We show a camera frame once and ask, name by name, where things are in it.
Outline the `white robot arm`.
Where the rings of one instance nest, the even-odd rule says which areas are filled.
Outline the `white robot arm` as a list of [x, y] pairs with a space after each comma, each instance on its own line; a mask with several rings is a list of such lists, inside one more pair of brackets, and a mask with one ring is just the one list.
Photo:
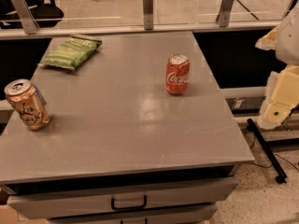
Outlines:
[[294, 8], [280, 25], [261, 37], [255, 47], [272, 49], [276, 58], [286, 64], [281, 72], [270, 73], [257, 118], [260, 128], [272, 130], [299, 105], [299, 9]]

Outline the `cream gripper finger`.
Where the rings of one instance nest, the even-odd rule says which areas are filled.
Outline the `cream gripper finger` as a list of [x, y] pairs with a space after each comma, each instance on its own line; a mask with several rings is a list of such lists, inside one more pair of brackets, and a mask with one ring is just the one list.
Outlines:
[[289, 64], [280, 73], [270, 73], [257, 124], [262, 129], [275, 129], [298, 105], [299, 66]]
[[277, 34], [278, 34], [278, 26], [273, 28], [270, 32], [268, 32], [263, 37], [259, 38], [255, 44], [257, 49], [262, 50], [275, 50], [277, 44]]

